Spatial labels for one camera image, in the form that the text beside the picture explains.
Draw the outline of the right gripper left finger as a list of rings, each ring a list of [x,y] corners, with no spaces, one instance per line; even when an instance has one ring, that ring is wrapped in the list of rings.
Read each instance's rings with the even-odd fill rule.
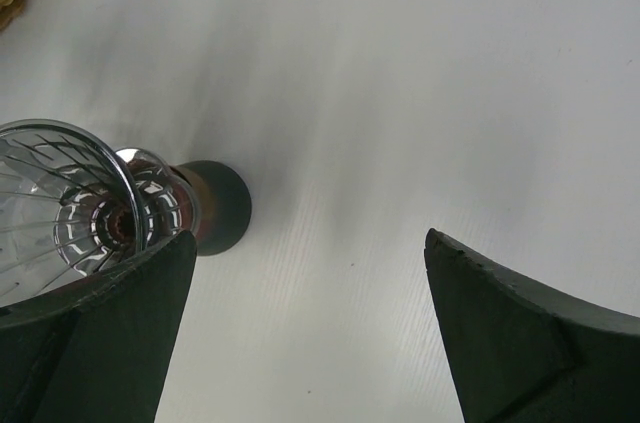
[[[152,422],[196,262],[183,231],[1,310],[4,422]]]

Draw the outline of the grey transparent dripper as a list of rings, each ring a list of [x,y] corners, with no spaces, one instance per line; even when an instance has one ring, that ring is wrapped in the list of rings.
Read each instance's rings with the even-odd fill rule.
[[[160,156],[55,120],[1,127],[1,304],[116,266],[182,231],[196,195]]]

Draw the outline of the dark carafe with red lid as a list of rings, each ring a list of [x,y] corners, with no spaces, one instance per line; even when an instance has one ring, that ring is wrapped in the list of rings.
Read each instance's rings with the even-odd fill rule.
[[[172,170],[193,190],[200,210],[194,232],[199,256],[221,254],[245,235],[252,216],[249,188],[231,167],[217,161],[198,160]]]

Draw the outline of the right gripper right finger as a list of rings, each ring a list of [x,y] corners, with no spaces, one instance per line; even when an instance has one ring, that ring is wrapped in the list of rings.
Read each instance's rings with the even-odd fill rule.
[[[636,422],[639,319],[430,229],[424,259],[467,422]]]

